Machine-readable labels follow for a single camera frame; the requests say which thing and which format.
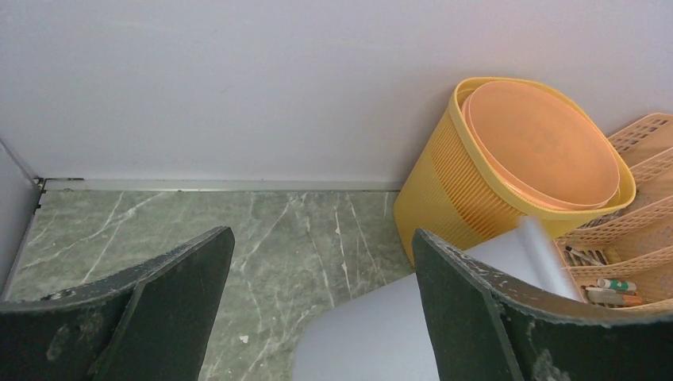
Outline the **orange plastic bucket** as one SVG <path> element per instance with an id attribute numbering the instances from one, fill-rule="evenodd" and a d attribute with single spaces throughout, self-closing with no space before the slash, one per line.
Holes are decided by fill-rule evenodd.
<path id="1" fill-rule="evenodd" d="M 532 84 L 485 83 L 461 106 L 484 156 L 507 185 L 552 210 L 595 210 L 621 176 L 602 134 L 579 111 Z"/>

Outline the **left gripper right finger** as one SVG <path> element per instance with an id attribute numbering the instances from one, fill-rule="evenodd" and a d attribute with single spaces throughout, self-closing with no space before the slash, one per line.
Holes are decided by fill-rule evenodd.
<path id="1" fill-rule="evenodd" d="M 440 379 L 671 379 L 671 312 L 607 309 L 548 293 L 424 229 L 412 245 Z"/>

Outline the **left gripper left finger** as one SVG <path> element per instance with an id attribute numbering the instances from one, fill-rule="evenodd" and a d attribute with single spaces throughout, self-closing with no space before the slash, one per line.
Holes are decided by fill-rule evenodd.
<path id="1" fill-rule="evenodd" d="M 4 380 L 196 380 L 235 238 L 218 226 L 38 300 L 1 304 Z"/>

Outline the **large grey plastic bucket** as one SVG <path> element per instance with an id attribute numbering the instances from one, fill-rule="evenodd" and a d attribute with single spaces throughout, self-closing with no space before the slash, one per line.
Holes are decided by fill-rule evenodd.
<path id="1" fill-rule="evenodd" d="M 466 251 L 530 285 L 581 299 L 559 250 L 534 217 Z M 437 380 L 436 361 L 415 275 L 323 313 L 306 328 L 294 380 Z"/>

